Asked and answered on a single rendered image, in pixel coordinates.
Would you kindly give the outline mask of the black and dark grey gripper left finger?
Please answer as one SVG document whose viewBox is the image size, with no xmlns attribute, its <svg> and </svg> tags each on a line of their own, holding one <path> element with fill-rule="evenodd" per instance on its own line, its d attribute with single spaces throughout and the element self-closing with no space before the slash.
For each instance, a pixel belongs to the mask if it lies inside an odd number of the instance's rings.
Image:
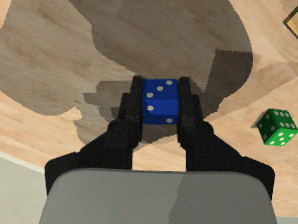
<svg viewBox="0 0 298 224">
<path fill-rule="evenodd" d="M 142 141 L 142 89 L 143 78 L 133 76 L 130 93 L 123 93 L 118 117 L 108 124 L 107 131 L 82 147 L 79 152 L 72 152 L 46 163 L 44 172 L 47 195 L 55 179 L 69 170 L 79 168 L 132 170 L 133 149 Z"/>
</svg>

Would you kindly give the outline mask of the tan flat mat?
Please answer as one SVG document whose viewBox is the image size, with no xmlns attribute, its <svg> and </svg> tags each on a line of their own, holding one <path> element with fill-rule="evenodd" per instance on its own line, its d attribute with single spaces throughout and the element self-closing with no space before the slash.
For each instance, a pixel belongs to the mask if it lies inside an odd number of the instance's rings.
<svg viewBox="0 0 298 224">
<path fill-rule="evenodd" d="M 298 6 L 290 13 L 284 22 L 298 37 Z"/>
</svg>

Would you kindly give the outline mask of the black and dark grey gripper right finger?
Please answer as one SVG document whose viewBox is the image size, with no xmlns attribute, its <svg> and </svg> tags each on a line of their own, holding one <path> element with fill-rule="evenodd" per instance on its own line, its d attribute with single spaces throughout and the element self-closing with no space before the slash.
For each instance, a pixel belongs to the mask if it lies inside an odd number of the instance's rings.
<svg viewBox="0 0 298 224">
<path fill-rule="evenodd" d="M 203 120 L 199 96 L 191 93 L 189 77 L 178 79 L 178 94 L 177 142 L 186 151 L 186 171 L 229 171 L 251 175 L 264 184 L 272 201 L 274 169 L 241 156 L 214 134 L 213 126 Z"/>
</svg>

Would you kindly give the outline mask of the green die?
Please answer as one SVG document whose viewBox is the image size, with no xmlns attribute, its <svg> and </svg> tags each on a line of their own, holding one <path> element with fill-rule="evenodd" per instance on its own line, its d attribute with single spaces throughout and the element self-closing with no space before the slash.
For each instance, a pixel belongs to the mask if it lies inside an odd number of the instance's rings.
<svg viewBox="0 0 298 224">
<path fill-rule="evenodd" d="M 287 111 L 269 109 L 257 124 L 264 145 L 284 146 L 298 129 Z"/>
</svg>

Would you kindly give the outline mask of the dark blue die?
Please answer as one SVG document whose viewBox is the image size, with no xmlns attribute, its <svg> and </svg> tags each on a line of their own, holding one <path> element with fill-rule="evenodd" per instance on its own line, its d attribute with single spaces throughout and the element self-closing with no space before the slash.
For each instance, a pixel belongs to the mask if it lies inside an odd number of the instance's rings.
<svg viewBox="0 0 298 224">
<path fill-rule="evenodd" d="M 179 94 L 176 79 L 145 79 L 141 107 L 145 125 L 177 124 Z"/>
</svg>

